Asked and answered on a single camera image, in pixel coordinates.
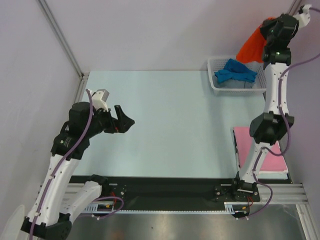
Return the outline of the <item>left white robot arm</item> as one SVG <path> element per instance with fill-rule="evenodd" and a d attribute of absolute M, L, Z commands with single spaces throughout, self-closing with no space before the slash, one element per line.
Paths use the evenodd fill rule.
<path fill-rule="evenodd" d="M 70 179 L 90 145 L 100 133 L 126 133 L 135 121 L 115 105 L 117 117 L 109 108 L 95 107 L 90 102 L 72 105 L 60 133 L 54 138 L 48 172 L 31 211 L 24 218 L 21 231 L 30 238 L 65 240 L 73 222 L 95 200 L 115 199 L 107 177 L 91 175 L 81 190 L 62 205 Z"/>

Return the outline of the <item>orange t shirt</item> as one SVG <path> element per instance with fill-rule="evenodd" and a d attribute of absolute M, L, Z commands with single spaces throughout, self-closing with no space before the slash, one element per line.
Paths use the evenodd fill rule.
<path fill-rule="evenodd" d="M 263 63 L 263 51 L 267 43 L 261 34 L 261 24 L 248 38 L 236 55 L 236 60 L 242 64 L 251 62 Z"/>

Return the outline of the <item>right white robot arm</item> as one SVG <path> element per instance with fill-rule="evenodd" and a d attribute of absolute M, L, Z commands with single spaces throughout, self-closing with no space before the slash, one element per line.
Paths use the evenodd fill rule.
<path fill-rule="evenodd" d="M 249 154 L 226 192 L 234 201 L 244 202 L 258 198 L 258 173 L 266 156 L 284 155 L 283 151 L 277 153 L 271 148 L 284 135 L 291 135 L 290 128 L 295 121 L 287 106 L 287 77 L 292 62 L 288 45 L 299 27 L 298 18 L 286 13 L 267 18 L 236 55 L 236 60 L 243 64 L 263 64 L 266 91 L 264 110 L 249 126 L 249 135 L 252 138 Z"/>

